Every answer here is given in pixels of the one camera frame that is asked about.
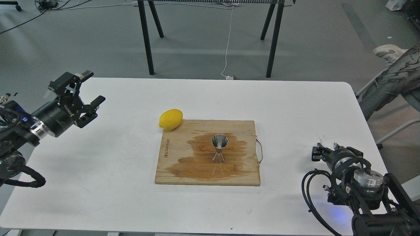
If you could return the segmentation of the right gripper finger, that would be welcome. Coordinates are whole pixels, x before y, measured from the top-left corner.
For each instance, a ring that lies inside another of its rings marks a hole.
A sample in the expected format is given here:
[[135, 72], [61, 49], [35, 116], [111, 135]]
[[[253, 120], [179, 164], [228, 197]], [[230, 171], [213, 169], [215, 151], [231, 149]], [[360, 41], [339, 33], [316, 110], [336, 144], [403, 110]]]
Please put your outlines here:
[[358, 149], [355, 149], [353, 147], [344, 147], [344, 146], [339, 145], [338, 143], [335, 143], [335, 150], [338, 150], [338, 149], [346, 149], [357, 157], [364, 157], [363, 152], [359, 151]]
[[333, 149], [324, 147], [321, 143], [317, 143], [317, 145], [312, 148], [311, 160], [313, 162], [323, 160], [326, 163], [332, 163], [333, 159], [330, 157], [332, 151]]

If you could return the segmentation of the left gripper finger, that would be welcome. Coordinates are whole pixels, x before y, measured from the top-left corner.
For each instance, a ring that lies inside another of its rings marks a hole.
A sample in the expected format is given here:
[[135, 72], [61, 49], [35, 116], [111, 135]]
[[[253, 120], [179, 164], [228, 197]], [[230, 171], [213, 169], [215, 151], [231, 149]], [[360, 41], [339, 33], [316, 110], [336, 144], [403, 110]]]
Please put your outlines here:
[[56, 102], [60, 106], [81, 106], [80, 87], [83, 82], [93, 76], [93, 72], [86, 70], [81, 74], [64, 73], [49, 84], [49, 90], [57, 95]]
[[96, 111], [99, 108], [99, 105], [106, 100], [104, 96], [96, 97], [90, 104], [82, 104], [80, 108], [75, 110], [75, 125], [79, 128], [85, 127], [91, 121], [96, 119], [97, 113]]

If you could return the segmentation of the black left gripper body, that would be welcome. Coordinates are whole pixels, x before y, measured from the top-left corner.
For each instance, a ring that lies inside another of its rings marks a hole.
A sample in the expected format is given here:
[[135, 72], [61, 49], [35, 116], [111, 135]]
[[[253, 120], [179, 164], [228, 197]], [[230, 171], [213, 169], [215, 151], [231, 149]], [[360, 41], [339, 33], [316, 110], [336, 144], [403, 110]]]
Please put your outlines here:
[[59, 137], [69, 127], [76, 125], [83, 128], [80, 120], [81, 112], [85, 111], [86, 105], [80, 99], [76, 101], [50, 101], [32, 113], [39, 121], [46, 125], [47, 133]]

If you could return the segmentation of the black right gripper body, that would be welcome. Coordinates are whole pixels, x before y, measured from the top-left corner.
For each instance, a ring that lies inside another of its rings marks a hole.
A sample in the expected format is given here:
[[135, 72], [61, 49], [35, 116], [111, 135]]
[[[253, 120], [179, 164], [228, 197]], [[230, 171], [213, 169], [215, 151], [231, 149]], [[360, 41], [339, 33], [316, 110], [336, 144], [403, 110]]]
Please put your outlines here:
[[363, 158], [363, 157], [357, 157], [350, 151], [346, 149], [338, 149], [333, 150], [330, 154], [330, 157], [332, 157], [333, 162], [332, 163], [326, 163], [328, 168], [331, 170], [331, 174], [328, 177], [329, 179], [333, 176], [333, 174], [337, 173], [336, 177], [337, 179], [342, 178], [343, 171], [351, 166], [359, 167], [363, 170], [365, 175], [371, 175], [371, 164], [368, 161], [362, 161], [362, 162], [355, 162], [346, 165], [344, 168], [339, 168], [340, 165], [344, 164], [348, 160], [353, 160], [357, 158]]

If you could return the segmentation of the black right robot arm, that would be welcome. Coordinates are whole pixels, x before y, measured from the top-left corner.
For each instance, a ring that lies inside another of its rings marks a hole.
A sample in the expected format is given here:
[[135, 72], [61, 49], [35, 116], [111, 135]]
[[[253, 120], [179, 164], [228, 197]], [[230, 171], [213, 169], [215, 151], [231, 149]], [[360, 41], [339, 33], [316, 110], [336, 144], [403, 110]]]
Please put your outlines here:
[[352, 210], [354, 236], [418, 236], [419, 210], [413, 201], [393, 174], [373, 171], [363, 155], [338, 144], [330, 149], [317, 143], [312, 148], [311, 160], [324, 161], [330, 171], [315, 169], [303, 177], [301, 188], [309, 212], [333, 235], [339, 235], [316, 210], [310, 197], [312, 179], [323, 175], [330, 181], [329, 186], [323, 186], [327, 201]]

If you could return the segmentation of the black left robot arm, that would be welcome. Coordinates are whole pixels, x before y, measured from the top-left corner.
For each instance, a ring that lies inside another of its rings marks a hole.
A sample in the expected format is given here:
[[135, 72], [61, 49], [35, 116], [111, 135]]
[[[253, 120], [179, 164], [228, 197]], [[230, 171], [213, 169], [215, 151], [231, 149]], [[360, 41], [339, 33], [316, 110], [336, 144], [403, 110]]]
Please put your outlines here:
[[46, 184], [40, 173], [27, 166], [19, 149], [25, 144], [36, 147], [46, 135], [59, 137], [72, 125], [83, 128], [96, 119], [105, 97], [98, 96], [84, 104], [79, 96], [82, 83], [92, 76], [89, 70], [64, 73], [48, 86], [56, 98], [31, 114], [11, 100], [9, 93], [1, 97], [1, 184], [32, 188]]

